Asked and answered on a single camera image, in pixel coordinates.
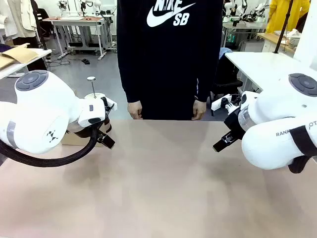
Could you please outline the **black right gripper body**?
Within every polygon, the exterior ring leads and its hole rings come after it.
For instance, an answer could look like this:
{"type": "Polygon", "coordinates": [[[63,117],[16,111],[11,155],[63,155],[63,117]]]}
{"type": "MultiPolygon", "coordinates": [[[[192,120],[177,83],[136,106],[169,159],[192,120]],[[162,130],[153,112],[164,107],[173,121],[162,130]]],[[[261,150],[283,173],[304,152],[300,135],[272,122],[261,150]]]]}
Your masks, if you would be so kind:
{"type": "Polygon", "coordinates": [[[236,109],[228,115],[224,121],[225,125],[230,129],[230,131],[224,136],[228,143],[233,143],[236,140],[242,140],[245,130],[241,127],[238,116],[240,109],[236,109]]]}

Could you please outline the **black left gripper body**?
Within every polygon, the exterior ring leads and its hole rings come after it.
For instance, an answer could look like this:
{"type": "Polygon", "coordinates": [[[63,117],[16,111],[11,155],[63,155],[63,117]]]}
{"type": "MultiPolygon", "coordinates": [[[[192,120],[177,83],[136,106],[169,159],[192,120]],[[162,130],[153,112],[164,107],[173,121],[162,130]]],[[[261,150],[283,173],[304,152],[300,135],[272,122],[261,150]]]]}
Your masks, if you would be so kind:
{"type": "Polygon", "coordinates": [[[104,138],[104,133],[100,130],[102,123],[92,124],[85,127],[79,132],[75,132],[80,138],[96,138],[97,140],[102,140],[104,138]]]}

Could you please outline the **person's left hand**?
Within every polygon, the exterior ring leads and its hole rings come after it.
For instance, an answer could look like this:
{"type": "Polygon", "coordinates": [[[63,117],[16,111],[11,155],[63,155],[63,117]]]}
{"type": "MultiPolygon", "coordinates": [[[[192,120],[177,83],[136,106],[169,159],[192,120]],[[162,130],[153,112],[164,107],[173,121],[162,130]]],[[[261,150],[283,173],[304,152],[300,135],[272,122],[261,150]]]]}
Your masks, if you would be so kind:
{"type": "Polygon", "coordinates": [[[205,114],[207,110],[207,103],[201,102],[198,100],[194,101],[193,104],[193,117],[192,120],[201,120],[203,115],[205,114]]]}

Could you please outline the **person's right hand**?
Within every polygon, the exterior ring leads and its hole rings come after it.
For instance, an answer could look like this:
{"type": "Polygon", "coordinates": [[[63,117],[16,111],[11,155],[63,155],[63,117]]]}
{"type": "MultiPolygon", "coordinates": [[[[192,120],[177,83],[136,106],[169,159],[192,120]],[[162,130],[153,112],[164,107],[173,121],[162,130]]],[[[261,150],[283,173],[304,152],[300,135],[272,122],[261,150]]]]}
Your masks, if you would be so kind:
{"type": "Polygon", "coordinates": [[[127,110],[132,119],[142,119],[142,104],[140,101],[128,103],[127,110]]]}

